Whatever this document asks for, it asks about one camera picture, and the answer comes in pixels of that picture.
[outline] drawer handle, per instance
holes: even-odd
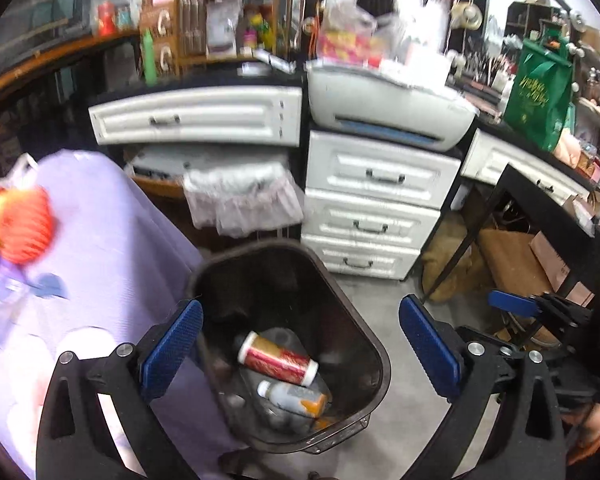
[[[365,174],[368,178],[372,178],[373,180],[377,180],[378,182],[385,182],[388,184],[402,184],[404,182],[404,175],[400,175],[397,180],[392,180],[390,178],[385,178],[382,176],[374,176],[374,170],[366,170]]]
[[[543,186],[540,183],[540,179],[538,179],[538,181],[536,182],[536,186],[538,186],[540,189],[546,191],[547,193],[553,193],[554,192],[554,186]]]
[[[179,115],[173,116],[173,123],[180,124]],[[169,126],[169,124],[171,124],[171,121],[168,119],[156,119],[155,117],[149,117],[149,124],[151,126]]]
[[[382,229],[380,229],[380,230],[365,229],[363,227],[360,227],[360,220],[354,220],[353,221],[353,227],[355,227],[358,231],[362,231],[363,233],[373,233],[375,235],[382,235],[389,228],[389,225],[388,224],[382,224]]]
[[[366,265],[350,264],[348,258],[343,258],[342,261],[346,266],[353,267],[354,269],[370,269],[374,264],[372,260],[369,260]]]

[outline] green gift bag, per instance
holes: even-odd
[[[566,49],[560,53],[524,40],[518,74],[504,120],[542,150],[552,152],[571,101],[573,69],[565,59]]]

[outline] green bottle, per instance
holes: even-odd
[[[158,81],[158,73],[155,71],[155,53],[154,38],[151,37],[151,31],[147,29],[142,37],[142,50],[144,65],[144,81],[148,85],[153,85]]]

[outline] drawer cabinet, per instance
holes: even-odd
[[[304,234],[419,249],[440,212],[318,189],[305,191]]]
[[[420,254],[414,249],[305,234],[302,243],[314,250],[331,272],[394,280],[402,279]]]
[[[306,186],[440,209],[459,168],[437,153],[312,132]]]
[[[587,198],[589,192],[544,160],[508,142],[477,130],[461,174],[495,186],[507,164],[544,189],[562,205],[571,195]]]
[[[99,144],[256,142],[298,146],[302,90],[228,86],[156,92],[89,108]]]

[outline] purple tablecloth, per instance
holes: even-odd
[[[40,162],[37,183],[49,193],[56,232],[50,249],[26,267],[27,278],[52,273],[68,298],[29,295],[0,349],[0,440],[35,477],[42,402],[57,357],[109,354],[166,320],[202,258],[120,168],[91,152],[62,151]],[[134,457],[114,416],[103,409],[125,463]],[[225,478],[217,458],[239,443],[229,434],[202,373],[185,360],[152,408],[184,458],[203,479]]]

